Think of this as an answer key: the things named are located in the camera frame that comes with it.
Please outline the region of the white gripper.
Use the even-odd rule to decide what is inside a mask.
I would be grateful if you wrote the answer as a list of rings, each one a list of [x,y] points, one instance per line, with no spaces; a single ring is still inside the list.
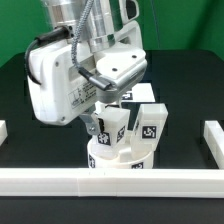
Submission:
[[[138,23],[131,21],[124,25],[115,34],[115,44],[118,42],[142,49]],[[104,81],[96,70],[101,52],[91,52],[85,41],[78,44],[79,63],[96,75],[98,80]],[[35,81],[29,81],[28,85],[38,120],[51,125],[66,125],[81,114],[80,119],[85,123],[87,133],[100,133],[97,116],[94,113],[83,113],[98,101],[96,90],[99,88],[89,83],[75,69],[71,60],[71,45],[67,41],[61,40],[33,50],[29,65],[36,78]]]

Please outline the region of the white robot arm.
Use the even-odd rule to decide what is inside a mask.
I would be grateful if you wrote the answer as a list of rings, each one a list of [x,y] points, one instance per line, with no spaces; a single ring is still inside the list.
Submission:
[[[63,126],[79,117],[97,135],[95,104],[116,103],[147,67],[136,0],[41,0],[52,30],[28,46],[24,65],[34,114]]]

